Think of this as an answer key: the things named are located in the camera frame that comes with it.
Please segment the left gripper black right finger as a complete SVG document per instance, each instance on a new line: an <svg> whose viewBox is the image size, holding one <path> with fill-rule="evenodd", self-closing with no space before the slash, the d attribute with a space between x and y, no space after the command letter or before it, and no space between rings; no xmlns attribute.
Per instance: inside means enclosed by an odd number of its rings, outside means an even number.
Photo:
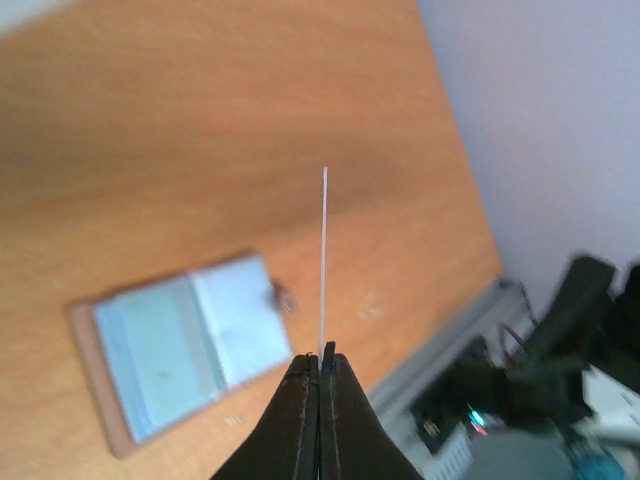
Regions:
<svg viewBox="0 0 640 480"><path fill-rule="evenodd" d="M319 477L419 479L390 439L348 359L326 344L319 378Z"/></svg>

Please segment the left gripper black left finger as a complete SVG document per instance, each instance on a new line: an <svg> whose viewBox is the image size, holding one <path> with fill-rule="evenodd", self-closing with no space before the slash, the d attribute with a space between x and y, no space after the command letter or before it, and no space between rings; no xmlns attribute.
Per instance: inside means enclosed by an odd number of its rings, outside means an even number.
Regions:
<svg viewBox="0 0 640 480"><path fill-rule="evenodd" d="M253 431L213 477L316 479L318 418L318 357L297 355Z"/></svg>

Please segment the white VIP card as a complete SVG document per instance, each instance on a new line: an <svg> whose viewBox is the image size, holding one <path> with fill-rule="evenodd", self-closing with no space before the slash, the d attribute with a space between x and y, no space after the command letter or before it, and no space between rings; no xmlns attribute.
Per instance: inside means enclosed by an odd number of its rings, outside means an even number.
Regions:
<svg viewBox="0 0 640 480"><path fill-rule="evenodd" d="M328 167L323 168L322 184L322 217L321 217L321 253L320 253L320 290L319 290L319 325L318 325L318 357L322 362L324 352L324 334L326 318L326 271L327 271L327 223L328 223Z"/></svg>

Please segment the pink card holder wallet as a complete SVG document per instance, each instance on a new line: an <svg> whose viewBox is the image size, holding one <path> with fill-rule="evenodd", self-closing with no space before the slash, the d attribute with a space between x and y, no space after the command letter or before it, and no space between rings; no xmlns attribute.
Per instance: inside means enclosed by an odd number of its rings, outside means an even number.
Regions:
<svg viewBox="0 0 640 480"><path fill-rule="evenodd" d="M68 309L111 454L124 459L289 362L293 290L257 251L117 287Z"/></svg>

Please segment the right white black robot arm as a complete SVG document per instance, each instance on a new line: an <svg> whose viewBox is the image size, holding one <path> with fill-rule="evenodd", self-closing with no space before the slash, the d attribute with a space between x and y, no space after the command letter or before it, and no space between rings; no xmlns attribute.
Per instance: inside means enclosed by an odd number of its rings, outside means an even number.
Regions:
<svg viewBox="0 0 640 480"><path fill-rule="evenodd" d="M455 368L452 399L498 416L511 428L559 431L594 416L584 375L601 367L639 389L639 267L620 294L615 267L586 254L573 258L546 315L503 367L465 362Z"/></svg>

